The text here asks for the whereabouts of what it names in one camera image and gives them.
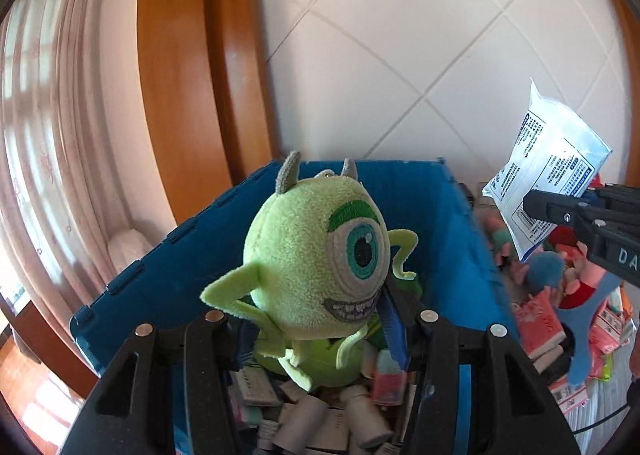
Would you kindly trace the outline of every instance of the plush toy eyebrow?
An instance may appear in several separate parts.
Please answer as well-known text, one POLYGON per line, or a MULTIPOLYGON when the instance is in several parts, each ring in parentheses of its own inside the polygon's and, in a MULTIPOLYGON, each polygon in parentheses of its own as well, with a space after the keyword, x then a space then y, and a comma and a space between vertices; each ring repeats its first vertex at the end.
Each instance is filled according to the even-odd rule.
POLYGON ((332 213, 329 217, 327 232, 331 233, 342 226, 345 222, 357 217, 366 217, 375 220, 375 222, 380 224, 380 221, 371 209, 371 206, 364 202, 364 200, 352 200, 343 204, 335 210, 334 213, 332 213))

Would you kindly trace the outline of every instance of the metal screw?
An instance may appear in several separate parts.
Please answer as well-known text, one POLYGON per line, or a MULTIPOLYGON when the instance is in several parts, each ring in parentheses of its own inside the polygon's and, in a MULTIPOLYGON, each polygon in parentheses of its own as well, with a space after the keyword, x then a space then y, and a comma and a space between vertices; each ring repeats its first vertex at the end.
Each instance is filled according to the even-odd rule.
POLYGON ((141 338, 145 336, 149 336, 154 331, 154 326, 150 323, 143 323, 142 325, 138 325, 136 327, 136 336, 140 336, 141 338))
POLYGON ((221 310, 218 310, 218 309, 210 310, 204 315, 205 320, 214 322, 214 323, 216 321, 222 320, 224 317, 225 317, 225 313, 223 313, 221 310))
POLYGON ((434 323, 438 321, 439 315, 434 310, 423 310, 420 313, 420 319, 422 321, 426 321, 427 323, 434 323))
POLYGON ((489 330, 491 331, 491 334, 497 338, 504 338, 507 336, 507 327, 500 323, 494 323, 489 330))

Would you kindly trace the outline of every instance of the blue plastic storage box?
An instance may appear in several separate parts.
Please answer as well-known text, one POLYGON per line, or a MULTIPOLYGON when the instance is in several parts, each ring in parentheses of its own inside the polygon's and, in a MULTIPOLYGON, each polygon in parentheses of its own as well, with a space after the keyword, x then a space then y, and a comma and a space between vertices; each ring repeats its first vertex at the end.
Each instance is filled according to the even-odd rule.
MULTIPOLYGON (((206 311, 202 289, 242 264, 244 237, 274 191, 280 165, 271 162, 211 206, 178 226, 142 260, 132 263, 70 329, 76 344, 102 374, 141 323, 159 329, 189 323, 206 311)), ((307 162, 300 178, 340 162, 307 162)), ((471 208, 443 162, 359 161, 359 179, 380 208, 388 229, 407 228, 419 243, 406 269, 418 273, 426 303, 453 323, 485 329, 502 323, 516 334, 508 299, 471 208)), ((182 370, 174 371, 177 447, 188 453, 182 370)), ((466 453, 470 371, 461 368, 456 453, 466 453)))

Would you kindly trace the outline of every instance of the barcode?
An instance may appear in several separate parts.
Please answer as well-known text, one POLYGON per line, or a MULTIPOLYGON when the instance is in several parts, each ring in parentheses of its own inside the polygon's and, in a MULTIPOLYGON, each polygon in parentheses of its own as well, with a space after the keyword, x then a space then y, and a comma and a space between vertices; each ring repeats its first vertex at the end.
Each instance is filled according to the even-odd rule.
POLYGON ((522 224, 529 231, 531 231, 531 228, 536 224, 536 221, 533 220, 531 217, 529 217, 529 215, 527 215, 527 212, 524 210, 522 206, 518 208, 518 210, 516 211, 516 215, 519 217, 520 222, 522 222, 522 224))

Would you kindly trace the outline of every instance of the sheer pink curtain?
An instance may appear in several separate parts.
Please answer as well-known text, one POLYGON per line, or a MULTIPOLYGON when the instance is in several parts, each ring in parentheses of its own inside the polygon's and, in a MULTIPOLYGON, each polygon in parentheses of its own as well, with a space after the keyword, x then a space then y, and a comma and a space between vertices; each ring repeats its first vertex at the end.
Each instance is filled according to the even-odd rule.
POLYGON ((37 309, 68 323, 116 275, 130 229, 111 163, 98 62, 100 0, 16 0, 0 26, 0 239, 37 309))

